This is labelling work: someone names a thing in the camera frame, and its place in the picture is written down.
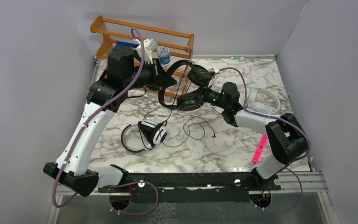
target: blue container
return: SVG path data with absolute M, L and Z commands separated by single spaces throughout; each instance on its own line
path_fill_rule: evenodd
M 157 48 L 157 57 L 161 64 L 168 64 L 171 60 L 169 48 L 164 46 Z

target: black headphones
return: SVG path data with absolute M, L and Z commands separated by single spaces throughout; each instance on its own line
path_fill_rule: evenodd
M 179 60 L 173 63 L 167 70 L 167 74 L 172 76 L 172 74 L 183 65 L 190 66 L 191 70 L 187 74 L 189 80 L 199 87 L 207 87 L 209 81 L 211 81 L 212 76 L 208 70 L 200 65 L 196 65 L 194 62 L 188 60 Z M 201 107 L 202 105 L 202 94 L 199 91 L 190 92 L 180 96 L 177 99 L 176 105 L 167 105 L 164 102 L 165 89 L 158 91 L 158 101 L 159 103 L 170 110 L 179 110 L 179 111 L 193 111 Z

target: white wall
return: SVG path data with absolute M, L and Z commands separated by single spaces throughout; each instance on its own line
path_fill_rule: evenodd
M 92 52 L 98 15 L 194 33 L 196 55 L 279 54 L 308 0 L 65 0 Z M 118 32 L 129 32 L 118 28 Z M 170 38 L 163 41 L 176 41 Z
M 278 57 L 340 223 L 358 223 L 358 0 L 310 0 Z
M 0 224 L 46 222 L 93 61 L 62 0 L 0 0 Z

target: white marble countertop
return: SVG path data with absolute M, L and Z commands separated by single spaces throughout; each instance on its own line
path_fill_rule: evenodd
M 248 90 L 253 87 L 261 87 L 271 90 L 281 100 L 280 114 L 290 112 L 288 96 L 283 87 L 276 61 L 274 59 L 194 59 L 196 64 L 210 68 L 235 67 L 239 69 L 247 83 Z M 106 67 L 106 61 L 101 61 L 99 76 Z M 213 84 L 213 89 L 220 92 L 225 82 L 237 84 L 241 93 L 240 103 L 243 103 L 244 88 L 240 76 L 234 70 L 220 73 L 219 78 Z M 143 91 L 130 91 L 129 95 L 139 95 Z M 247 128 L 235 128 L 225 123 L 222 116 L 214 111 L 209 104 L 192 112 L 173 111 L 168 121 L 170 130 L 164 143 L 175 146 L 181 143 L 186 134 L 183 131 L 185 121 L 193 116 L 200 116 L 207 120 L 216 132 L 213 138 L 211 128 L 202 120 L 194 120 L 203 125 L 205 137 L 202 140 L 189 138 L 180 147 L 171 148 L 163 145 L 156 146 L 151 151 L 138 154 L 127 152 L 120 141 L 122 130 L 130 123 L 135 123 L 151 110 L 159 107 L 157 95 L 148 92 L 141 98 L 128 99 L 120 106 L 118 113 L 106 126 L 94 149 L 90 165 L 93 167 L 106 167 L 116 164 L 130 172 L 160 173 L 160 172 L 246 172 L 251 171 L 255 164 L 251 161 L 262 134 Z M 152 114 L 169 115 L 169 110 L 161 107 Z M 166 118 L 150 117 L 156 121 Z M 202 136 L 203 131 L 198 125 L 191 127 L 191 135 L 195 138 Z M 133 128 L 126 135 L 127 144 L 134 149 L 141 149 L 138 129 Z M 266 145 L 262 154 L 262 161 L 271 154 L 269 144 Z M 307 160 L 301 160 L 290 166 L 296 171 L 309 171 Z

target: wooden rack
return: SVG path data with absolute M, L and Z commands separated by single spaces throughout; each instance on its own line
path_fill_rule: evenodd
M 108 54 L 112 51 L 114 44 L 116 44 L 118 41 L 114 38 L 119 37 L 119 38 L 133 40 L 132 36 L 129 34 L 122 34 L 122 33 L 108 30 L 107 23 L 113 23 L 113 24 L 127 26 L 127 27 L 136 27 L 138 29 L 148 30 L 148 31 L 156 32 L 156 33 L 166 34 L 166 35 L 179 36 L 179 37 L 188 39 L 186 46 L 181 46 L 181 45 L 177 45 L 174 43 L 158 41 L 158 43 L 157 43 L 158 46 L 169 47 L 170 49 L 176 49 L 177 51 L 180 52 L 180 53 L 172 52 L 172 51 L 170 52 L 171 61 L 168 64 L 162 65 L 164 70 L 167 70 L 171 66 L 171 64 L 173 64 L 175 61 L 178 61 L 181 59 L 187 59 L 187 60 L 191 61 L 193 58 L 194 34 L 185 34 L 185 33 L 168 30 L 168 29 L 161 29 L 161 28 L 145 26 L 145 25 L 141 25 L 141 24 L 137 24 L 137 23 L 132 23 L 132 22 L 114 20 L 114 19 L 105 18 L 102 16 L 98 16 L 90 26 L 90 31 L 92 33 L 100 33 L 103 36 L 101 47 L 96 52 L 97 58 L 108 59 Z M 157 57 L 157 53 L 156 53 L 157 48 L 154 49 L 153 52 L 154 52 L 153 57 Z M 134 66 L 138 66 L 138 65 L 139 65 L 139 62 L 136 61 L 134 63 Z M 176 72 L 174 72 L 174 75 L 181 77 L 181 78 L 185 78 L 185 84 L 181 91 L 181 94 L 178 94 L 179 96 L 183 95 L 185 93 L 185 91 L 187 90 L 187 87 L 189 85 L 189 79 L 187 77 L 188 72 L 189 72 L 188 66 L 186 66 L 184 69 L 178 69 Z M 165 94 L 168 96 L 172 96 L 172 97 L 175 96 L 174 92 L 166 91 Z

